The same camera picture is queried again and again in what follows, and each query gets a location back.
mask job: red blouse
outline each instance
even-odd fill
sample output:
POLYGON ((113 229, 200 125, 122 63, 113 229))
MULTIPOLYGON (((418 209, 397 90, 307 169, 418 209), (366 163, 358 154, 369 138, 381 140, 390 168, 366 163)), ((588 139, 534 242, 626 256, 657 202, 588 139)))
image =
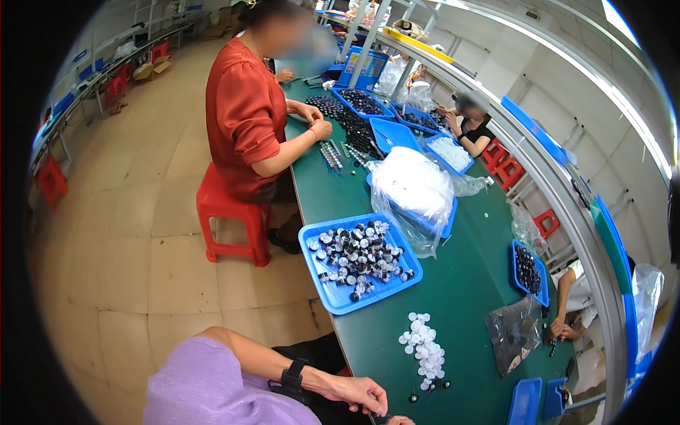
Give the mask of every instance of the red blouse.
POLYGON ((269 66, 238 38, 210 69, 205 121, 213 162, 234 197, 251 197, 280 176, 261 177, 250 165, 275 156, 286 141, 286 98, 269 66))

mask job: green workbench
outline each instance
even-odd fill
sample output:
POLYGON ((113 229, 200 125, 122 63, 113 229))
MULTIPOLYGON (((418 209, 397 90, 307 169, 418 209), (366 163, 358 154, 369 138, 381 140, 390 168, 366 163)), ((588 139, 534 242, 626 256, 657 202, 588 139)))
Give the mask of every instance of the green workbench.
MULTIPOLYGON (((286 96, 304 102, 309 96, 328 95, 304 82, 282 84, 286 96)), ((335 121, 330 138, 345 140, 345 131, 335 121)), ((301 134, 307 126, 288 120, 286 137, 301 134)), ((310 148, 292 166, 304 223, 316 223, 372 212, 366 172, 353 165, 356 175, 330 176, 318 145, 310 148)), ((467 172, 473 177, 489 175, 479 162, 467 172)), ((501 378, 489 340, 484 316, 519 301, 522 293, 509 284, 508 249, 513 239, 512 215, 498 184, 472 197, 458 199, 458 210, 448 242, 437 249, 437 259, 421 260, 424 276, 418 284, 389 298, 343 316, 333 316, 340 344, 355 376, 369 376, 388 393, 390 414, 406 415, 421 424, 505 424, 515 384, 524 378, 543 378, 539 407, 542 422, 545 387, 551 379, 566 375, 575 353, 571 342, 557 346, 541 344, 510 374, 501 378), (428 394, 413 356, 404 353, 397 341, 408 330, 409 312, 429 313, 429 326, 437 330, 436 342, 446 351, 444 379, 451 388, 428 394), (416 403, 408 396, 420 395, 416 403)), ((556 291, 550 287, 551 305, 556 291)), ((554 320, 550 309, 547 323, 554 320)), ((578 381, 574 368, 568 387, 578 381)))

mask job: black wristwatch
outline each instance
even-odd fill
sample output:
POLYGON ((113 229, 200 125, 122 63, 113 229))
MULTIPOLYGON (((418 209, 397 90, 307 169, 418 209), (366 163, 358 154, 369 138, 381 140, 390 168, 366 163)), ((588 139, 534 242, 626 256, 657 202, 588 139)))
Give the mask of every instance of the black wristwatch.
POLYGON ((305 396, 305 391, 302 389, 302 368, 305 367, 307 361, 303 358, 293 360, 290 368, 285 369, 281 374, 281 384, 278 382, 269 380, 268 385, 272 392, 277 394, 283 394, 290 398, 294 398, 305 406, 309 404, 308 397, 305 396))

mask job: yellow tray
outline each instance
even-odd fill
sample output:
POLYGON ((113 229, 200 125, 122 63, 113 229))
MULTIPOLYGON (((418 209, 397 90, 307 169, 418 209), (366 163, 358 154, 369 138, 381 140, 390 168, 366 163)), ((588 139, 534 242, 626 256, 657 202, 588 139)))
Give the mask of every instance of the yellow tray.
POLYGON ((446 63, 453 63, 454 62, 453 58, 446 56, 444 53, 438 51, 437 49, 432 48, 432 47, 428 46, 427 44, 422 43, 422 42, 420 42, 416 39, 412 39, 408 35, 403 35, 402 33, 400 33, 399 31, 397 31, 395 29, 388 28, 388 27, 382 27, 382 32, 383 32, 383 34, 389 35, 392 38, 395 38, 399 41, 403 41, 407 44, 412 45, 413 47, 419 48, 420 50, 423 50, 424 52, 433 54, 434 56, 440 58, 442 61, 444 61, 446 63))

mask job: purple sweater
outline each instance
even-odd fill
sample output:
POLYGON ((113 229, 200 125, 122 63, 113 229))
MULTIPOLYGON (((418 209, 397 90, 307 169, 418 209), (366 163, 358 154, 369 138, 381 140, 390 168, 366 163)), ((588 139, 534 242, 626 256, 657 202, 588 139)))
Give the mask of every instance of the purple sweater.
POLYGON ((145 425, 320 425, 302 403, 269 391, 267 380, 241 372, 224 345, 203 337, 179 344, 149 377, 145 425))

